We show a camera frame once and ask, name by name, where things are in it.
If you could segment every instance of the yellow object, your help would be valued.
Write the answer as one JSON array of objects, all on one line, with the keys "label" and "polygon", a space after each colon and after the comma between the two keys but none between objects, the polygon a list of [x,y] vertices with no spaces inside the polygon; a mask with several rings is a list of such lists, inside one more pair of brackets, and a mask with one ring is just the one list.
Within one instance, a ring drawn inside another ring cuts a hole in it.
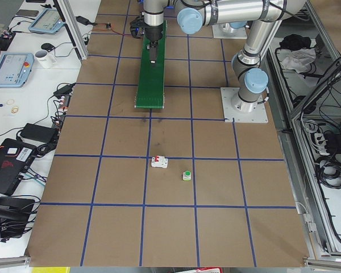
[{"label": "yellow object", "polygon": [[34,267],[32,273],[69,273],[70,267]]}]

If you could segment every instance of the white desk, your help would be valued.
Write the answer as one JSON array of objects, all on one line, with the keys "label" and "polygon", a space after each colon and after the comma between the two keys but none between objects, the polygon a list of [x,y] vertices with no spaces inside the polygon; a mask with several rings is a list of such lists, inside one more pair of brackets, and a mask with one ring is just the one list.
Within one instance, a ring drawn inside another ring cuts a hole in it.
[{"label": "white desk", "polygon": [[[95,21],[95,16],[101,0],[70,0],[72,10],[75,16],[81,15],[88,18],[91,22]],[[38,3],[24,2],[21,9],[39,10],[43,7]],[[11,26],[16,25],[20,20],[25,18],[14,18]],[[27,32],[29,23],[23,22],[16,26],[13,30]],[[79,25],[82,34],[88,33],[92,26]],[[27,34],[17,33],[11,43],[8,52],[35,53],[40,50],[43,43],[51,43],[57,46],[64,42],[69,42],[69,36],[63,27],[54,35],[47,34]],[[64,44],[56,51],[58,56],[67,55],[72,48],[71,44]],[[73,50],[68,57],[57,58],[57,63],[51,69],[43,69],[38,63],[34,63],[32,72],[27,82],[21,88],[0,88],[0,134],[15,127],[23,127],[26,123],[34,123],[47,115],[47,99],[56,90],[59,83],[76,82],[78,73],[81,68],[81,62],[77,58]],[[7,105],[8,100],[14,100],[12,105]],[[13,106],[19,107],[16,114],[11,113]],[[53,115],[55,107],[52,101],[49,102],[49,116]],[[52,122],[48,117],[39,123],[43,126],[50,127]],[[5,138],[14,138],[17,130],[14,130],[4,136],[0,136],[0,144]],[[41,175],[47,176],[54,152],[49,153],[44,158],[35,159],[32,169]],[[35,195],[41,197],[44,187],[34,180],[23,181],[19,184],[15,195]],[[30,232],[26,233],[22,238],[10,239],[6,243],[0,243],[0,258],[18,257],[24,255],[24,251],[28,244]]]}]

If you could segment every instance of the red label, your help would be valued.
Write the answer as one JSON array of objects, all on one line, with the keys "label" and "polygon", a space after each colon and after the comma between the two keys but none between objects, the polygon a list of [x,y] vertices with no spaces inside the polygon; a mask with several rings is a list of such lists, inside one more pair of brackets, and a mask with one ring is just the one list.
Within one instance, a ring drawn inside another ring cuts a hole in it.
[{"label": "red label", "polygon": [[2,165],[1,165],[1,168],[7,168],[7,167],[13,167],[14,165],[12,164],[12,162],[10,161],[7,161],[7,160],[4,160]]}]

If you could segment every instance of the cloth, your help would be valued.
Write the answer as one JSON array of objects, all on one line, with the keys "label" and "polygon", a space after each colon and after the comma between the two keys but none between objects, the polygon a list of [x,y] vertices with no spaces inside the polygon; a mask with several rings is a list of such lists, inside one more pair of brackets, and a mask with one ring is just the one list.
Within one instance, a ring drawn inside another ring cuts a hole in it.
[{"label": "cloth", "polygon": [[283,39],[279,43],[281,48],[290,49],[292,51],[299,50],[302,48],[311,47],[311,39],[309,37],[302,37],[298,34],[291,34]]},{"label": "cloth", "polygon": [[304,73],[310,70],[310,64],[316,59],[314,49],[300,49],[291,52],[281,63],[284,69]]}]

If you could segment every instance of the computer mouse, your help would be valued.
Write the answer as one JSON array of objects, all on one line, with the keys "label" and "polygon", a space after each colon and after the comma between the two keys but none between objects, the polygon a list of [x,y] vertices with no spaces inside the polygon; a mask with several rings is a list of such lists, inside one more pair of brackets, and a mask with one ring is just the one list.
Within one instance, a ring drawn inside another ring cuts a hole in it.
[{"label": "computer mouse", "polygon": [[48,52],[51,52],[52,50],[54,50],[56,47],[53,45],[53,44],[49,44],[49,43],[45,43],[45,44],[42,44],[41,49],[44,49]]}]

